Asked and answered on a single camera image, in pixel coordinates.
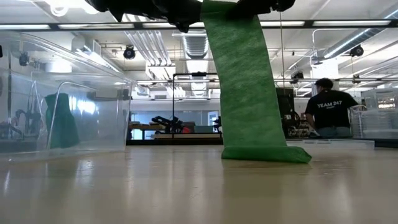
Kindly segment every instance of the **jeans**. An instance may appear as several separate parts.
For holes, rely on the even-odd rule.
[[[327,127],[317,129],[317,133],[325,138],[352,137],[350,128],[347,127]]]

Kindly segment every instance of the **green cloth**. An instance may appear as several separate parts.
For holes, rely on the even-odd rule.
[[[69,108],[69,96],[66,93],[60,93],[58,96],[57,110],[55,111],[54,124],[51,130],[56,97],[56,94],[45,97],[45,102],[47,103],[45,123],[47,131],[49,132],[47,138],[52,131],[50,148],[68,148],[76,146],[79,144],[80,140],[75,118]]]
[[[226,21],[234,4],[204,0],[201,13],[221,85],[222,158],[310,162],[302,148],[286,145],[259,19]]]

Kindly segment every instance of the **dark hair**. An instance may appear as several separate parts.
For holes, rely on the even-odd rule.
[[[315,82],[316,86],[320,86],[322,88],[326,89],[332,89],[333,88],[333,82],[328,79],[328,78],[321,78],[318,81]]]

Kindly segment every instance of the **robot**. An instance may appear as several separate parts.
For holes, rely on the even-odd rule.
[[[118,22],[124,14],[145,16],[149,19],[165,19],[181,32],[188,32],[189,25],[200,22],[202,2],[198,0],[85,0],[99,12],[109,11]],[[248,19],[271,11],[283,12],[294,5],[295,0],[239,0],[227,19]]]

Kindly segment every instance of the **ceiling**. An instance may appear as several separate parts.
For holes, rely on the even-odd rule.
[[[382,19],[386,11],[398,9],[396,0],[307,0],[305,4],[296,1],[295,5],[283,12],[273,12],[271,14],[260,15],[260,20],[299,20],[299,19]],[[114,22],[112,15],[108,12],[95,15],[87,14],[82,9],[70,9],[63,17],[51,15],[49,5],[45,2],[27,2],[18,0],[0,1],[0,23],[35,23],[35,22]],[[269,49],[272,71],[274,77],[281,77],[285,72],[289,77],[294,69],[288,70],[298,60],[302,59],[298,65],[306,77],[310,77],[309,58],[297,55],[309,54],[314,45],[312,42],[313,30],[310,29],[266,29],[263,30],[264,37]],[[318,50],[327,49],[346,38],[355,30],[321,30],[315,34],[315,48]],[[146,69],[146,61],[143,56],[137,53],[134,60],[125,60],[123,57],[124,49],[131,44],[130,40],[123,31],[86,31],[78,33],[97,40],[102,48],[103,55],[110,58],[114,63],[124,70],[129,70],[131,78],[141,80],[145,77],[142,71]],[[176,62],[177,66],[183,65],[184,59],[183,44],[181,37],[174,37],[173,34],[179,34],[177,30],[161,31],[162,40],[166,46],[170,58]],[[340,77],[350,77],[353,73],[365,70],[369,67],[377,66],[383,61],[398,56],[398,29],[386,29],[384,32],[370,38],[361,45],[364,49],[364,55],[360,58],[339,57],[339,75]],[[214,63],[209,61],[209,72],[216,72]],[[398,73],[397,65],[392,63],[385,69],[378,70],[371,77],[383,77]],[[380,85],[379,83],[370,83],[368,87]]]

